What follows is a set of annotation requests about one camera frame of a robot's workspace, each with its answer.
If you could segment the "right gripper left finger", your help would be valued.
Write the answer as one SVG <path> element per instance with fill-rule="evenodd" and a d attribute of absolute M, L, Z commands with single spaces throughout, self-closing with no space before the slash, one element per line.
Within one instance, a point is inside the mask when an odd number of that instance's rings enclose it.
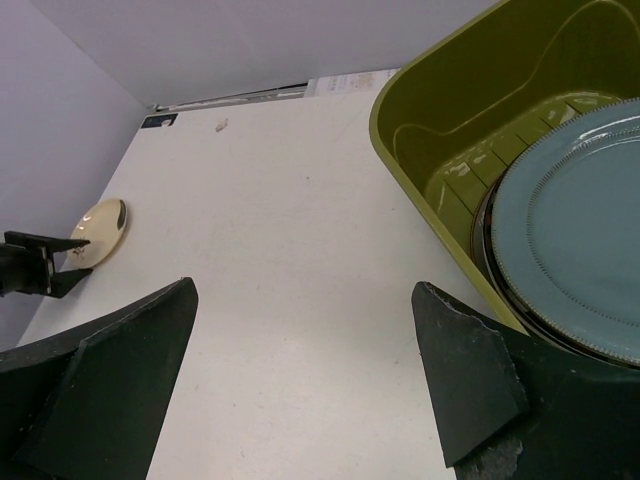
<path fill-rule="evenodd" d="M 197 308 L 183 278 L 2 352 L 2 478 L 145 478 Z"/>

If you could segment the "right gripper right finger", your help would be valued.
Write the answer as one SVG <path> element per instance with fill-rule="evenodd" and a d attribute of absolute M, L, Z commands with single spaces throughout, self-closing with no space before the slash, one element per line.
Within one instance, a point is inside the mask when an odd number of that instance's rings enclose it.
<path fill-rule="evenodd" d="M 639 373 L 556 348 L 428 283 L 411 296 L 444 462 L 459 479 L 635 479 Z"/>

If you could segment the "cream small flower plate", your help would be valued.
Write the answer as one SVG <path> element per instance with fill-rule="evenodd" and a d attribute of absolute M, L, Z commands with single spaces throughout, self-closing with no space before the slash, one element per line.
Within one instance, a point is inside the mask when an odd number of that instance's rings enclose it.
<path fill-rule="evenodd" d="M 100 201 L 84 214 L 71 232 L 72 240 L 86 240 L 88 244 L 70 250 L 68 261 L 77 269 L 94 268 L 103 263 L 118 248 L 127 225 L 128 209 L 124 200 Z"/>

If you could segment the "blue-grey ceramic plate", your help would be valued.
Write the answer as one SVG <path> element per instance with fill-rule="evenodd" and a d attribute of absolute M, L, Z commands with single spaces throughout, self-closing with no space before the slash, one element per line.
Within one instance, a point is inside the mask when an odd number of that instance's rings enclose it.
<path fill-rule="evenodd" d="M 490 240 L 542 325 L 638 366 L 638 99 L 574 117 L 519 156 L 496 189 Z"/>

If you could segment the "black rimmed beige plate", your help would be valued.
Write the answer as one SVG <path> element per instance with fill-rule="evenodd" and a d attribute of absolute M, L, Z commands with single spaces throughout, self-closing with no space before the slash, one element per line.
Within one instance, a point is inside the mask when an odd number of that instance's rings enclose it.
<path fill-rule="evenodd" d="M 529 307 L 525 306 L 506 282 L 498 268 L 491 246 L 491 214 L 499 177 L 485 192 L 473 217 L 470 234 L 471 259 L 482 275 L 489 281 L 510 312 L 533 337 L 562 350 L 587 356 L 609 364 L 638 370 L 639 366 L 624 360 L 607 357 L 546 325 Z"/>

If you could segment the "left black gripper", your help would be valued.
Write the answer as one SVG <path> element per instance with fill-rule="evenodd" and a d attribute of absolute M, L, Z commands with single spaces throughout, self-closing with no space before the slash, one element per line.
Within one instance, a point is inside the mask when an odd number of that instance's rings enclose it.
<path fill-rule="evenodd" d="M 86 239 L 54 238 L 16 231 L 4 233 L 1 244 L 1 295 L 18 292 L 64 298 L 92 268 L 55 272 L 48 254 L 82 249 Z"/>

